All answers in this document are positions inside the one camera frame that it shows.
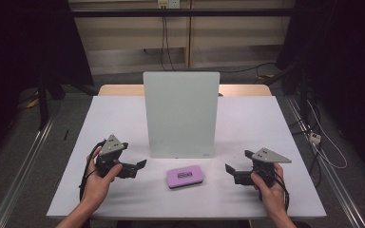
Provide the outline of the yellow vertical post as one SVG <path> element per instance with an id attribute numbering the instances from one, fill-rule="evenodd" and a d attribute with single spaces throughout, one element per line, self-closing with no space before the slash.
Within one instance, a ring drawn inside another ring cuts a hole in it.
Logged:
<path id="1" fill-rule="evenodd" d="M 186 0 L 186 9 L 192 10 L 193 0 Z M 186 47 L 185 47 L 185 66 L 190 68 L 191 66 L 191 16 L 186 17 Z"/>

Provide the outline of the wooden table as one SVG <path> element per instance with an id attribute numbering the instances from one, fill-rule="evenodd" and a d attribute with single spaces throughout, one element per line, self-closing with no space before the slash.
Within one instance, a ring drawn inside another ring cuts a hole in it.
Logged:
<path id="1" fill-rule="evenodd" d="M 219 93 L 224 97 L 271 96 L 267 85 L 220 85 Z M 99 96 L 144 96 L 143 85 L 103 85 Z"/>

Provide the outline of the white glass whiteboard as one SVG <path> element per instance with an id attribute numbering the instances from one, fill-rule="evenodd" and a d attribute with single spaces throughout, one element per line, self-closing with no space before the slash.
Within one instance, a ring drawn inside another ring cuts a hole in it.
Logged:
<path id="1" fill-rule="evenodd" d="M 218 72 L 143 74 L 150 155 L 209 159 L 215 154 Z"/>

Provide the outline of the white wall socket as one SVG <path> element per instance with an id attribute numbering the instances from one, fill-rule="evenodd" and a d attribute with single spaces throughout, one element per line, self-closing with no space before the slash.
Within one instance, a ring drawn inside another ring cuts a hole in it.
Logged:
<path id="1" fill-rule="evenodd" d="M 178 9 L 180 6 L 180 0 L 158 0 L 159 9 Z"/>

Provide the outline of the aluminium floor rail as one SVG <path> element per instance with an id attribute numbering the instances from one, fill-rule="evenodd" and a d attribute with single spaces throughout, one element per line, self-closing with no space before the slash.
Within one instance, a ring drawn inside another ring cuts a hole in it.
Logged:
<path id="1" fill-rule="evenodd" d="M 331 188 L 336 195 L 336 198 L 345 213 L 347 219 L 350 221 L 351 226 L 353 228 L 365 228 L 365 221 L 360 214 L 357 206 L 355 205 L 355 201 L 352 199 L 350 193 L 346 189 L 345 185 L 341 181 L 339 175 L 337 174 L 338 170 L 344 170 L 348 166 L 348 161 L 342 151 L 337 147 L 337 145 L 331 140 L 331 138 L 324 131 L 321 122 L 318 118 L 318 114 L 315 109 L 311 105 L 309 101 L 306 102 L 306 109 L 310 110 L 310 117 L 315 120 L 315 123 L 318 126 L 318 130 L 325 137 L 329 143 L 336 149 L 337 153 L 343 159 L 343 165 L 334 164 L 329 160 L 325 151 L 319 144 L 315 144 L 311 141 L 312 135 L 314 131 L 312 130 L 312 126 L 306 123 L 306 118 L 300 116 L 300 104 L 293 97 L 287 97 L 286 101 L 290 106 L 293 115 L 295 116 L 297 123 L 301 129 L 302 134 L 305 136 L 307 142 L 311 145 L 312 152 L 314 153 L 315 158 L 320 162 L 320 170 L 325 175 L 327 181 L 329 182 Z"/>
<path id="2" fill-rule="evenodd" d="M 10 188 L 6 195 L 0 202 L 0 228 L 5 228 L 10 215 L 20 198 L 20 195 L 24 189 L 24 186 L 28 180 L 31 168 L 34 166 L 36 159 L 42 150 L 44 143 L 49 135 L 49 132 L 53 126 L 53 123 L 58 115 L 59 109 L 55 109 L 48 116 L 48 120 L 41 129 L 38 130 L 36 137 L 31 145 L 31 148 L 26 155 L 19 171 L 17 172 L 14 180 L 10 184 Z"/>

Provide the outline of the person's right hand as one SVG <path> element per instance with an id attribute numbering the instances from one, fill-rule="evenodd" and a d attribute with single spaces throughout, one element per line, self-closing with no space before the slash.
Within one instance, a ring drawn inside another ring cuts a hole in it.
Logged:
<path id="1" fill-rule="evenodd" d="M 286 212 L 285 209 L 285 191 L 284 191 L 284 180 L 283 180 L 283 169 L 278 164 L 274 164 L 277 182 L 271 187 L 268 187 L 264 180 L 256 173 L 251 175 L 251 179 L 255 184 L 255 188 L 260 190 L 262 194 L 262 203 L 265 207 L 267 215 L 273 212 Z"/>

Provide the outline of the white table cover sheet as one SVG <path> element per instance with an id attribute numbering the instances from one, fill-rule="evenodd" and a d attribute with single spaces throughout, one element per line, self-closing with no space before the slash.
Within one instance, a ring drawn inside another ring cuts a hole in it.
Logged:
<path id="1" fill-rule="evenodd" d="M 97 219 L 257 219 L 265 215 L 259 194 L 237 185 L 225 167 L 248 170 L 245 151 L 265 147 L 290 159 L 284 165 L 293 218 L 321 218 L 326 212 L 303 159 L 273 96 L 221 97 L 216 124 L 216 153 L 211 159 L 153 159 L 149 155 L 144 98 L 98 96 L 93 99 L 67 168 L 48 209 L 51 218 L 66 216 L 79 201 L 86 156 L 93 146 L 115 135 L 128 144 L 122 162 L 145 161 L 133 179 L 115 180 L 96 211 Z M 169 170 L 196 164 L 202 183 L 171 189 Z"/>

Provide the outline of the person's left hand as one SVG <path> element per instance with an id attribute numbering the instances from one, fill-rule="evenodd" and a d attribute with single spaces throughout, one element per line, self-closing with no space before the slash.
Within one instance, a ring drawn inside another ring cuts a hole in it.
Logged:
<path id="1" fill-rule="evenodd" d="M 94 159 L 101 151 L 99 146 L 92 155 L 91 159 L 88 159 L 86 187 L 82 197 L 82 203 L 88 205 L 93 210 L 100 207 L 106 198 L 110 184 L 115 180 L 116 176 L 121 172 L 123 166 L 116 164 L 108 173 L 101 177 L 96 171 Z"/>

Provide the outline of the purple whiteboard eraser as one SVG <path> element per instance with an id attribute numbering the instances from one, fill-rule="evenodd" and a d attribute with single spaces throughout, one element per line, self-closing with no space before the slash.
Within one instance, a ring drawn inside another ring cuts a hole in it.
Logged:
<path id="1" fill-rule="evenodd" d="M 166 172 L 166 182 L 170 189 L 201 183 L 204 175 L 198 165 L 186 166 Z"/>

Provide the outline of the black metal stand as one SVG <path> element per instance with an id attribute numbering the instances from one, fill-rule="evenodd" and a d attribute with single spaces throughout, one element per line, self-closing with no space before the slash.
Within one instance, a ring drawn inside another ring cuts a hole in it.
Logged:
<path id="1" fill-rule="evenodd" d="M 38 99 L 40 105 L 40 126 L 42 130 L 48 123 L 48 95 L 54 100 L 62 100 L 65 97 L 59 80 L 46 72 L 41 72 L 38 77 Z"/>

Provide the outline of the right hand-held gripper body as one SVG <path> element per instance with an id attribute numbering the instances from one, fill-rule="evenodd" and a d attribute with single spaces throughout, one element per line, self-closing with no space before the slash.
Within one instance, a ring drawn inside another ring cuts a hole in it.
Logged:
<path id="1" fill-rule="evenodd" d="M 270 149 L 262 148 L 258 152 L 254 152 L 250 159 L 253 162 L 253 169 L 251 171 L 236 171 L 233 176 L 235 184 L 244 186 L 254 185 L 250 175 L 257 173 L 266 183 L 271 187 L 276 178 L 274 168 L 275 163 L 291 163 L 292 161 Z"/>

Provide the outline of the black horizontal metal bar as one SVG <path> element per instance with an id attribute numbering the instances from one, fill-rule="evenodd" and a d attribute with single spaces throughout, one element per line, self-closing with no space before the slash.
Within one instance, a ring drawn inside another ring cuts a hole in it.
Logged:
<path id="1" fill-rule="evenodd" d="M 73 9 L 74 17 L 291 16 L 294 9 Z"/>

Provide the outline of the black curtain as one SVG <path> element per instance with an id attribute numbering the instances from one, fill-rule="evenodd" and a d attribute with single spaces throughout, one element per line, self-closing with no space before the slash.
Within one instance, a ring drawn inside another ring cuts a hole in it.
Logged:
<path id="1" fill-rule="evenodd" d="M 277 67 L 300 57 L 316 38 L 305 64 L 315 90 L 365 162 L 365 0 L 295 0 Z"/>
<path id="2" fill-rule="evenodd" d="M 63 84 L 93 84 L 69 0 L 0 0 L 0 142 L 23 90 Z"/>

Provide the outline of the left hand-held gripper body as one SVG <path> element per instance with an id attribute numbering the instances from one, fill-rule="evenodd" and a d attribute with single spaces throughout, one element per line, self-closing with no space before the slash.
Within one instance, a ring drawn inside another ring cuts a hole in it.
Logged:
<path id="1" fill-rule="evenodd" d="M 122 166 L 122 170 L 118 174 L 119 178 L 134 179 L 136 177 L 138 171 L 136 165 L 121 163 L 119 161 L 123 151 L 122 143 L 114 135 L 110 135 L 96 158 L 96 169 L 102 178 L 106 176 L 116 164 Z"/>

